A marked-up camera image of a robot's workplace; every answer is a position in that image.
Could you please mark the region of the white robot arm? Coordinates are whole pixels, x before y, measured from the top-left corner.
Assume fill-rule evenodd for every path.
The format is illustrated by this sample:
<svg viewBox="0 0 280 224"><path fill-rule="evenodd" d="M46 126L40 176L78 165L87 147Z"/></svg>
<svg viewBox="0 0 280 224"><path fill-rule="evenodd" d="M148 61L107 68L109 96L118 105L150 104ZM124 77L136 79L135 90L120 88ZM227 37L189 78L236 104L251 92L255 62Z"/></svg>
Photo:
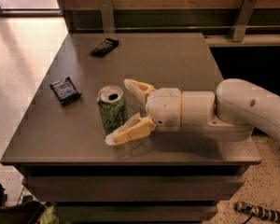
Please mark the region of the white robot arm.
<svg viewBox="0 0 280 224"><path fill-rule="evenodd" d="M280 96L248 81L230 78L215 91L155 89L133 79L125 88L146 108L108 134L117 146L159 132L197 132L216 140L243 141L257 128L280 142Z"/></svg>

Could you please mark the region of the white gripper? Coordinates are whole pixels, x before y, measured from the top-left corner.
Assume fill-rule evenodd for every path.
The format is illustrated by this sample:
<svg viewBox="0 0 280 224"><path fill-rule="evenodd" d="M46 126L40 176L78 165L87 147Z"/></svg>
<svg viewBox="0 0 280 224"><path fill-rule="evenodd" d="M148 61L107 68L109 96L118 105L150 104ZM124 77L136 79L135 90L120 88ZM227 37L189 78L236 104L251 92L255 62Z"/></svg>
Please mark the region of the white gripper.
<svg viewBox="0 0 280 224"><path fill-rule="evenodd" d="M108 134L105 142L110 146L149 136L156 125L161 132L177 132L195 126L206 130L212 128L216 115L215 95L211 91L156 90L150 84L133 79L125 79L124 86L142 105L146 105L148 116L142 118L136 113Z"/></svg>

